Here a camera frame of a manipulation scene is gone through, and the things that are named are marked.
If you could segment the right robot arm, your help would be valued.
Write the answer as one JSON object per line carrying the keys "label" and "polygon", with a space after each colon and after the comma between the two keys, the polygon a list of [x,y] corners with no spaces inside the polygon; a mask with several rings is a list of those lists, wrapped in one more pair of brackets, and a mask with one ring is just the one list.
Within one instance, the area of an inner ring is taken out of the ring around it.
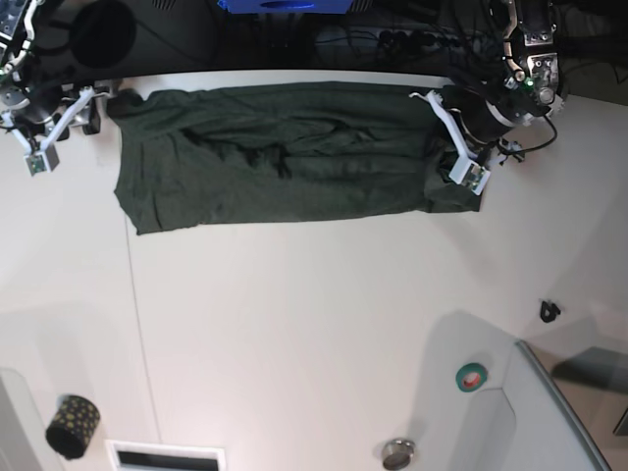
{"label": "right robot arm", "polygon": [[64,20],[61,1],[1,3],[1,130],[15,131],[29,145],[52,132],[62,113],[92,87],[95,97],[110,84],[89,71],[115,68],[136,40],[135,17],[122,1],[88,1]]}

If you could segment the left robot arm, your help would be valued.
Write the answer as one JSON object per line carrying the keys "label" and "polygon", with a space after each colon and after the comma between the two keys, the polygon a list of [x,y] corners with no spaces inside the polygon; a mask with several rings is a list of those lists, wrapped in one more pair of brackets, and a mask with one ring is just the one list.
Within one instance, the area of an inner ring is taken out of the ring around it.
{"label": "left robot arm", "polygon": [[476,145],[546,121],[560,71],[550,1],[444,1],[461,52],[447,67],[445,107]]}

